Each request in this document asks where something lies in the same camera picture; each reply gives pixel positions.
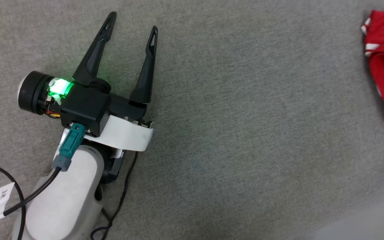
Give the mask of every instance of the teal connector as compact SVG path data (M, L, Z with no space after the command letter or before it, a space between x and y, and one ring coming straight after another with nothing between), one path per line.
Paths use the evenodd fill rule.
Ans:
M81 124L74 123L70 128L66 138L59 148L59 154L53 160L52 167L60 167L62 172L66 172L72 162L73 154L85 136L85 127Z

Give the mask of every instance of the black cable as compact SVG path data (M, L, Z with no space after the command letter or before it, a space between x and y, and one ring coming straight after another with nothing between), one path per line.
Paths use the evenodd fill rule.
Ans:
M19 184L17 184L16 180L13 178L13 176L11 176L6 170L2 169L0 167L0 172L2 172L5 176L7 176L7 178L11 181L11 182L14 182L14 187L16 188L17 190L17 194L19 195L19 199L20 201L23 201L24 200L24 197L23 197L23 193L22 193L22 190L20 189L20 186ZM22 237L23 237L23 232L25 230L25 222L26 222L26 206L22 206L22 217L20 219L20 229L19 229L19 235L17 237L17 240L22 240Z
M29 195L25 200L20 201L20 203L17 203L16 205L9 208L8 210L5 210L3 213L4 216L8 216L9 214L12 214L17 209L25 206L28 202L32 201L32 199L38 196L42 191L44 191L50 185L50 183L56 178L60 170L61 170L60 167L56 167L53 174L49 177L49 179L47 179L47 181L44 182L44 184L41 185L41 187L39 187L35 192Z
M96 228L94 231L91 232L90 234L90 238L91 240L95 240L94 239L94 234L96 234L96 232L100 231L100 230L105 230L105 233L103 234L103 237L101 240L105 240L108 233L109 233L109 229L112 227L113 225L113 220L115 219L115 217L117 216L117 214L119 213L119 211L121 210L121 207L122 207L122 203L124 202L124 199L125 199L125 195L127 194L127 188L128 188L128 179L130 179L130 175L131 175L131 172L133 171L133 168L134 168L134 165L136 164L136 161L137 161L137 155L138 155L139 152L136 152L136 155L134 155L134 160L133 160L133 163L131 164L131 167L130 167L130 170L128 170L128 173L127 173L127 176L125 177L125 182L124 182L124 191L122 192L122 196L121 196L121 199L119 200L119 204L118 204L118 208L116 209L115 213L113 214L113 216L109 219L107 216L108 213L102 208L102 213L103 215L105 215L105 217L108 219L109 223L106 227L100 227L100 228Z
M108 220L109 222L111 221L111 217L109 216L108 212L102 208L102 214L103 216L105 216L106 220Z

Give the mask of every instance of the green led light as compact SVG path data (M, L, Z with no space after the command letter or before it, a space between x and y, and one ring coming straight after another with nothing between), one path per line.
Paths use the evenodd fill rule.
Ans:
M53 85L49 88L49 95L55 96L58 95L61 98L66 97L66 95L69 93L69 90L72 88L73 83L66 81L65 79L57 79L54 81Z

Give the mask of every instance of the cable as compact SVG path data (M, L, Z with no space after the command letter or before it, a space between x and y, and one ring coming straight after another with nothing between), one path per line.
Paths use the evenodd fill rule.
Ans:
M124 182L124 191L122 192L122 196L121 196L121 199L119 200L119 204L118 204L118 208L116 209L115 213L113 214L113 216L109 219L108 218L108 213L106 212L105 209L102 208L102 213L103 215L108 219L109 223L106 227L100 227L100 228L96 228L94 231L91 232L90 234L90 238L91 240L95 240L94 239L94 234L96 234L96 232L100 231L100 230L105 230L105 233L103 234L103 237L101 240L105 240L108 233L109 233L109 229L112 227L113 225L113 220L115 219L115 217L117 216L117 214L119 213L119 211L121 210L121 207L122 207L122 203L124 202L124 199L125 199L125 195L127 194L127 189L128 189L128 180L130 179L130 175L131 175L131 172L133 171L133 168L134 168L134 165L136 164L136 161L137 161L137 155L138 155L139 152L136 152L136 155L134 155L134 160L133 160L133 163L131 164L131 167L130 167L130 170L128 170L128 173L127 173L127 176L125 177L125 182Z
M45 115L52 117L52 118L60 118L60 113L57 113L57 112L46 111Z
M49 177L49 179L47 179L47 181L44 182L44 184L41 185L41 187L39 187L35 192L29 195L25 200L20 201L20 203L17 203L16 205L9 208L8 210L5 210L4 216L8 216L9 214L12 214L17 209L25 206L28 202L32 201L32 199L38 196L42 191L44 191L50 185L50 183L56 178L60 170L61 170L60 167L56 167L53 174Z
M17 182L13 178L13 176L11 176L6 170L2 169L1 167L0 167L0 172L2 172L5 176L7 176L7 178L11 182L14 182L14 187L17 190L17 194L19 195L19 199L20 199L20 201L23 201L24 197L23 197L22 190L20 189L19 184L17 184ZM21 212L22 217L20 219L20 229L19 229L19 235L17 237L17 240L22 240L23 232L24 232L24 229L25 229L25 222L26 222L26 206L22 206L21 208L22 208L22 212Z

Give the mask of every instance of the white label tag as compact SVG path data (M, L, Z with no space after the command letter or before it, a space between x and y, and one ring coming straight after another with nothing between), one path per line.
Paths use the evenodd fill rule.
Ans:
M13 190L13 186L14 186L14 182L7 184L4 187L0 187L0 216L5 210L5 205L7 204L8 199L10 198L10 194L11 194L11 191Z

